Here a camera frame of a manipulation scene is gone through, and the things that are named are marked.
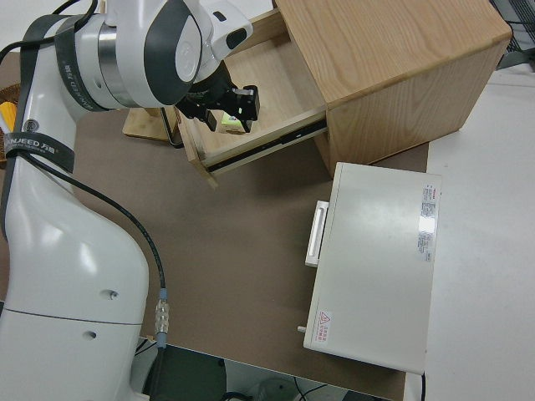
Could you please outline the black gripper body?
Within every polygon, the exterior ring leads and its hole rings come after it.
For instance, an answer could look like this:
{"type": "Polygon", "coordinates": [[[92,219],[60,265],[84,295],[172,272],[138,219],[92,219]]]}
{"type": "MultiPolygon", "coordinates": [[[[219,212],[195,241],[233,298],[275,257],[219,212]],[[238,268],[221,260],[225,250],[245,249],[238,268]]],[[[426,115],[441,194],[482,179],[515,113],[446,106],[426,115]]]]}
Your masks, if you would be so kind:
{"type": "Polygon", "coordinates": [[[222,110],[241,120],[257,121],[260,102],[258,87],[238,88],[228,69],[217,69],[208,78],[191,86],[177,108],[188,118],[204,122],[206,110],[222,110]]]}

